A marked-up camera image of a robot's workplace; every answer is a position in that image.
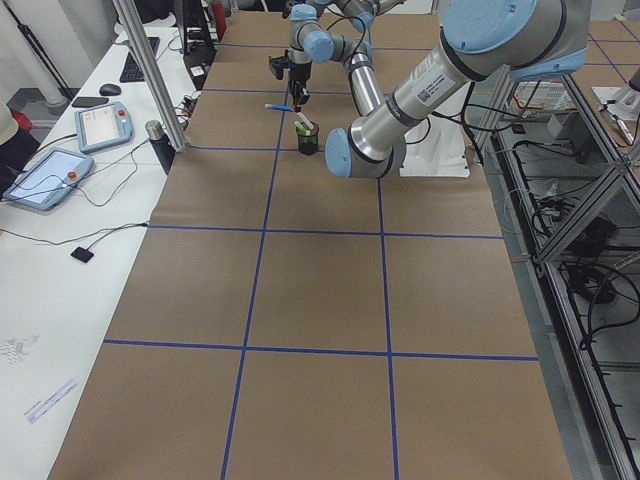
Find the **robotic arm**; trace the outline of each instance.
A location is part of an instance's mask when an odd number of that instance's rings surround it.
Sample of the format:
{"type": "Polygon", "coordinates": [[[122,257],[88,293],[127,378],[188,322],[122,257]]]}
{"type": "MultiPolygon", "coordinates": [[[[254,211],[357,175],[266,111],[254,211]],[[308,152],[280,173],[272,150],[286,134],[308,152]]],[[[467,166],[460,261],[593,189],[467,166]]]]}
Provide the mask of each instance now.
{"type": "Polygon", "coordinates": [[[396,173],[405,133],[468,81],[482,81],[502,65],[511,67],[514,81],[578,70],[586,60],[590,7],[590,0],[451,0],[439,47],[386,100],[366,66],[350,73],[363,116],[329,134],[329,170],[339,177],[396,173]]]}

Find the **metal frame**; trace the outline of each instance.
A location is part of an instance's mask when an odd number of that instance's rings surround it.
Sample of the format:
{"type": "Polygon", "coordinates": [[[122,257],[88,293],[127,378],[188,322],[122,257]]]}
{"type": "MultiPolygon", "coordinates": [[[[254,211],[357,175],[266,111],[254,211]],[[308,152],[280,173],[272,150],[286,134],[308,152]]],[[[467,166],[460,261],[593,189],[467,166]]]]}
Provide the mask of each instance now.
{"type": "Polygon", "coordinates": [[[537,261],[557,258],[620,192],[623,176],[619,165],[611,165],[538,252],[537,261]]]}
{"type": "Polygon", "coordinates": [[[598,374],[593,367],[592,360],[587,352],[577,348],[582,338],[582,332],[576,324],[573,311],[568,307],[569,299],[565,292],[563,280],[560,278],[560,273],[551,262],[545,262],[544,269],[556,295],[556,303],[563,316],[563,323],[571,340],[571,345],[574,347],[573,354],[580,366],[582,379],[589,392],[591,403],[597,413],[596,416],[600,423],[600,429],[606,438],[609,453],[618,475],[621,480],[637,480],[633,464],[627,455],[626,446],[622,441],[616,422],[613,419],[609,402],[607,401],[598,374]]]}
{"type": "MultiPolygon", "coordinates": [[[[515,84],[511,81],[510,69],[506,65],[502,66],[498,75],[498,82],[493,91],[493,95],[491,95],[488,106],[496,110],[501,110],[504,108],[506,100],[513,94],[515,84]]],[[[498,112],[486,110],[478,126],[489,130],[495,129],[501,116],[502,114],[498,112]]],[[[478,148],[483,150],[490,138],[491,132],[479,132],[476,135],[478,148]]]]}
{"type": "MultiPolygon", "coordinates": [[[[498,86],[491,98],[490,106],[503,108],[508,96],[513,92],[513,86],[508,78],[508,72],[501,72],[498,86]]],[[[600,123],[587,101],[582,96],[577,84],[571,77],[565,77],[563,83],[581,118],[585,122],[587,129],[593,136],[598,147],[601,149],[606,162],[609,164],[607,170],[598,178],[595,184],[589,189],[586,196],[579,205],[570,213],[567,219],[553,234],[544,242],[535,233],[531,233],[534,242],[531,246],[534,249],[534,263],[537,265],[538,273],[549,282],[553,300],[557,304],[562,318],[562,324],[571,344],[571,350],[578,363],[580,375],[586,386],[589,400],[596,413],[600,429],[606,440],[611,459],[616,472],[621,480],[636,479],[637,470],[632,454],[629,452],[628,443],[625,443],[624,426],[615,410],[612,410],[611,396],[608,387],[603,383],[601,373],[603,370],[616,369],[625,371],[631,367],[632,371],[638,370],[638,365],[627,364],[605,364],[600,366],[594,364],[594,359],[589,352],[579,348],[582,339],[582,331],[579,325],[579,318],[576,318],[566,291],[566,285],[557,267],[557,261],[566,248],[585,230],[585,228],[598,216],[614,197],[625,192],[632,206],[640,212],[640,177],[634,172],[634,167],[640,166],[640,144],[637,144],[628,153],[623,154],[618,146],[611,139],[605,128],[600,123]]],[[[488,112],[484,115],[481,126],[489,129],[495,128],[499,114],[488,112]]],[[[484,148],[490,134],[482,133],[478,135],[478,141],[484,148]]],[[[507,161],[506,167],[510,170],[516,186],[522,187],[524,182],[520,179],[520,172],[507,161]]],[[[528,195],[519,195],[526,209],[531,208],[528,195]]]]}
{"type": "Polygon", "coordinates": [[[112,0],[112,2],[118,12],[122,26],[127,32],[132,54],[140,66],[140,70],[144,73],[146,83],[149,86],[149,90],[151,90],[151,95],[158,107],[173,148],[177,152],[182,152],[187,147],[186,138],[175,114],[167,86],[160,74],[158,63],[147,41],[147,35],[135,3],[133,0],[112,0]]]}

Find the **blue tape line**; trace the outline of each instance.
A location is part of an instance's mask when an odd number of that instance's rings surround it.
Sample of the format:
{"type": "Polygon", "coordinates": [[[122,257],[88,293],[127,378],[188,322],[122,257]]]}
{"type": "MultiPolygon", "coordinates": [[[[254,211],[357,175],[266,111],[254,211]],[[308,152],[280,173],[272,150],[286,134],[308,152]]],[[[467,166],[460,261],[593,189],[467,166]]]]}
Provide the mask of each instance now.
{"type": "Polygon", "coordinates": [[[387,334],[387,370],[389,373],[389,406],[391,416],[391,445],[393,448],[393,477],[400,480],[400,460],[398,455],[398,429],[396,422],[396,393],[393,376],[393,341],[391,338],[391,309],[389,307],[389,276],[387,273],[387,249],[384,233],[384,206],[382,202],[382,185],[380,179],[378,186],[378,215],[380,218],[380,250],[382,261],[382,287],[384,294],[384,317],[387,334]]]}
{"type": "MultiPolygon", "coordinates": [[[[284,101],[283,103],[286,105],[287,103],[287,98],[288,98],[289,94],[285,93],[284,94],[284,101]]],[[[255,305],[255,299],[256,299],[256,292],[258,290],[258,283],[259,283],[259,279],[260,279],[260,267],[262,265],[262,256],[264,254],[264,243],[265,243],[265,239],[267,236],[267,224],[269,223],[269,213],[271,210],[271,199],[273,196],[273,187],[275,185],[275,180],[276,180],[276,173],[278,170],[278,159],[279,159],[279,155],[280,155],[280,145],[282,142],[282,132],[284,130],[284,118],[285,118],[286,112],[282,112],[280,114],[280,130],[278,132],[278,143],[277,143],[277,150],[276,150],[276,154],[275,154],[275,159],[273,161],[273,170],[271,172],[271,182],[269,184],[269,195],[267,197],[267,207],[265,209],[264,212],[264,221],[262,223],[262,236],[260,238],[260,248],[258,250],[258,259],[256,261],[256,271],[255,271],[255,275],[253,278],[253,287],[251,290],[251,300],[249,302],[249,312],[247,313],[247,324],[245,326],[245,331],[244,331],[244,339],[242,341],[242,354],[240,355],[240,365],[238,367],[238,377],[236,379],[236,388],[235,388],[235,392],[233,394],[233,406],[231,408],[231,416],[229,419],[229,429],[227,430],[227,442],[225,445],[225,449],[224,449],[224,459],[222,462],[222,469],[220,472],[220,480],[225,480],[226,475],[227,475],[227,468],[229,465],[229,454],[231,451],[231,441],[233,439],[233,428],[235,425],[235,420],[236,420],[236,414],[238,411],[238,400],[240,398],[240,387],[242,385],[242,375],[244,372],[244,363],[245,363],[245,359],[246,359],[246,355],[247,355],[247,345],[249,344],[249,335],[250,335],[250,331],[251,331],[251,321],[253,320],[253,308],[255,305]]]]}
{"type": "Polygon", "coordinates": [[[204,232],[248,232],[261,233],[261,228],[232,228],[232,227],[198,227],[198,226],[182,226],[182,225],[149,225],[148,228],[157,230],[200,230],[204,232]]]}
{"type": "Polygon", "coordinates": [[[433,48],[373,47],[374,52],[431,52],[433,48]]]}
{"type": "Polygon", "coordinates": [[[332,350],[325,348],[289,348],[289,347],[259,347],[248,346],[250,352],[270,353],[303,353],[312,355],[344,355],[348,357],[386,357],[387,352],[375,352],[370,350],[332,350]]]}
{"type": "Polygon", "coordinates": [[[596,44],[596,46],[600,49],[600,51],[602,52],[602,54],[605,56],[605,58],[607,59],[607,61],[609,62],[609,65],[611,65],[613,67],[613,69],[616,71],[616,73],[618,74],[618,76],[620,76],[620,78],[626,83],[627,79],[624,78],[624,75],[622,75],[622,72],[620,72],[620,70],[618,69],[617,65],[615,63],[613,63],[613,60],[611,60],[611,57],[609,57],[609,55],[607,55],[607,52],[604,51],[604,48],[602,48],[600,46],[600,43],[598,40],[596,40],[595,38],[593,38],[593,35],[589,34],[589,37],[591,38],[591,40],[593,40],[593,43],[596,44]]]}
{"type": "Polygon", "coordinates": [[[462,240],[504,240],[500,235],[466,235],[457,233],[385,233],[385,237],[448,238],[462,240]]]}
{"type": "MultiPolygon", "coordinates": [[[[236,227],[209,227],[209,226],[183,226],[183,225],[149,225],[149,228],[171,229],[171,230],[213,230],[224,232],[262,232],[259,228],[236,228],[236,227]]],[[[292,235],[352,235],[362,237],[399,237],[399,238],[443,238],[462,240],[503,240],[500,236],[491,235],[458,235],[458,234],[435,234],[435,233],[395,233],[395,232],[342,232],[332,230],[296,230],[267,228],[266,233],[292,234],[292,235]]]]}
{"type": "Polygon", "coordinates": [[[242,45],[239,43],[221,43],[221,47],[240,47],[240,48],[289,48],[288,45],[242,45]]]}
{"type": "Polygon", "coordinates": [[[537,362],[538,357],[513,356],[513,355],[466,355],[456,353],[410,353],[394,352],[398,358],[431,358],[442,360],[485,360],[492,362],[537,362]]]}
{"type": "Polygon", "coordinates": [[[361,237],[378,237],[379,233],[374,232],[339,232],[339,231],[325,231],[325,230],[289,230],[289,229],[279,229],[279,228],[270,228],[268,229],[269,233],[291,233],[294,235],[353,235],[353,236],[361,236],[361,237]]]}
{"type": "Polygon", "coordinates": [[[163,347],[163,348],[185,348],[185,349],[202,349],[202,350],[233,350],[240,352],[242,347],[239,345],[216,345],[206,343],[178,343],[178,342],[154,342],[144,340],[117,340],[113,338],[105,338],[103,343],[109,345],[128,345],[136,347],[163,347]]]}
{"type": "Polygon", "coordinates": [[[203,88],[202,92],[206,93],[206,92],[211,92],[211,93],[216,93],[216,92],[224,92],[224,93],[273,93],[273,94],[282,94],[284,93],[284,90],[253,90],[253,89],[247,89],[247,88],[203,88]]]}
{"type": "MultiPolygon", "coordinates": [[[[124,340],[116,338],[106,338],[103,343],[109,345],[121,345],[131,347],[160,347],[160,348],[183,348],[197,350],[230,350],[230,351],[247,351],[247,352],[267,352],[267,353],[292,353],[307,355],[339,355],[352,357],[389,357],[386,351],[374,350],[340,350],[328,348],[294,348],[294,347],[263,347],[242,345],[221,345],[209,343],[181,343],[181,342],[161,342],[161,341],[145,341],[145,340],[124,340]]],[[[434,359],[434,360],[472,360],[472,361],[492,361],[492,362],[537,362],[538,357],[516,356],[516,355],[473,355],[460,353],[418,353],[418,352],[393,352],[391,354],[397,358],[414,358],[414,359],[434,359]]]]}
{"type": "Polygon", "coordinates": [[[640,38],[638,38],[638,36],[631,31],[631,29],[625,24],[625,22],[620,22],[620,24],[627,30],[627,32],[629,32],[631,34],[631,36],[633,38],[635,38],[636,42],[640,42],[640,38]]]}
{"type": "Polygon", "coordinates": [[[218,152],[297,152],[295,148],[265,148],[265,147],[205,147],[202,145],[191,145],[194,150],[212,150],[218,152]]]}

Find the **electronic equipment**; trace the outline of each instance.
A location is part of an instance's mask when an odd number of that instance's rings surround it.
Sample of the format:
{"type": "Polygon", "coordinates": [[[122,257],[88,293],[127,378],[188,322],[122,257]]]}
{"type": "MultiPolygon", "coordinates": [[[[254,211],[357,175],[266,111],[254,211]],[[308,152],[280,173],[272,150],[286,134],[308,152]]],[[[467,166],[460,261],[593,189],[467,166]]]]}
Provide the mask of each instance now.
{"type": "Polygon", "coordinates": [[[182,42],[184,66],[196,90],[202,90],[216,56],[200,0],[174,0],[173,11],[182,42]]]}
{"type": "Polygon", "coordinates": [[[6,200],[36,210],[50,210],[71,193],[93,167],[93,159],[54,148],[4,193],[6,200]]]}
{"type": "Polygon", "coordinates": [[[105,97],[113,97],[115,95],[120,95],[122,93],[122,88],[120,88],[120,85],[116,85],[115,83],[105,83],[100,87],[98,93],[105,97]]]}
{"type": "Polygon", "coordinates": [[[108,101],[109,99],[105,97],[76,97],[71,106],[73,108],[90,108],[104,105],[108,101]]]}
{"type": "MultiPolygon", "coordinates": [[[[160,37],[147,37],[147,39],[149,40],[149,45],[151,45],[151,51],[155,55],[160,45],[160,37]]],[[[127,59],[124,61],[124,67],[120,74],[120,83],[128,82],[144,82],[144,73],[142,73],[131,52],[127,54],[127,59]]]]}
{"type": "Polygon", "coordinates": [[[82,153],[126,143],[133,135],[129,112],[120,102],[81,110],[75,113],[75,119],[82,153]]]}

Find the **metal pole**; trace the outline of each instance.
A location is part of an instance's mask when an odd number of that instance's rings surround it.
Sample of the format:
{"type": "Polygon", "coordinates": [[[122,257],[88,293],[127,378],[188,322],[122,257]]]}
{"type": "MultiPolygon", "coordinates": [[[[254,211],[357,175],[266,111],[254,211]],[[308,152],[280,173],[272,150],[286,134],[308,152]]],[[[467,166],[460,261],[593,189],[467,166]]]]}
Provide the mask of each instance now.
{"type": "Polygon", "coordinates": [[[0,32],[2,32],[6,44],[9,45],[9,49],[15,53],[16,58],[36,84],[40,93],[42,93],[49,110],[54,114],[61,114],[67,108],[69,101],[60,93],[51,74],[36,58],[33,50],[31,50],[31,47],[18,30],[13,18],[9,15],[7,7],[1,2],[0,32]]]}
{"type": "MultiPolygon", "coordinates": [[[[488,106],[497,110],[502,110],[505,108],[506,101],[513,91],[513,82],[511,81],[509,67],[503,66],[500,69],[500,73],[498,73],[497,75],[498,81],[493,90],[493,95],[491,96],[491,100],[488,106]]],[[[481,128],[494,129],[496,128],[501,115],[502,114],[496,111],[486,110],[479,126],[481,128]]],[[[479,132],[476,135],[476,143],[478,144],[478,148],[480,150],[484,149],[484,146],[489,141],[489,138],[491,138],[490,132],[479,132]]]]}
{"type": "Polygon", "coordinates": [[[171,97],[167,91],[158,63],[151,51],[151,46],[147,40],[147,35],[140,20],[140,14],[136,9],[133,0],[112,0],[118,12],[122,26],[129,37],[129,45],[140,69],[144,73],[144,78],[151,90],[151,95],[156,102],[162,122],[167,129],[167,135],[177,152],[186,149],[187,142],[182,131],[182,127],[176,117],[171,97]]]}

